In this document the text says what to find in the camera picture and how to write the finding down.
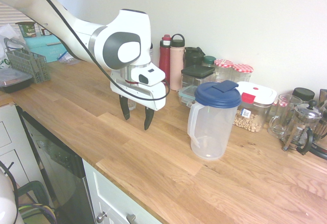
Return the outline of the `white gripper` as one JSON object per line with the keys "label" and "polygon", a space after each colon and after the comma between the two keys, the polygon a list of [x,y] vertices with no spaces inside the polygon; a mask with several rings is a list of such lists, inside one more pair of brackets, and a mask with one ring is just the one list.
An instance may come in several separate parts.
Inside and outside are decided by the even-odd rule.
{"label": "white gripper", "polygon": [[113,83],[110,84],[111,90],[119,94],[120,106],[125,120],[130,118],[128,106],[128,99],[130,99],[145,106],[144,130],[147,130],[154,117],[154,111],[162,109],[166,104],[164,97],[166,95],[165,85],[162,82],[154,86],[146,86],[141,83],[130,85],[121,77],[120,71],[111,71],[110,76],[121,88],[119,89]]}

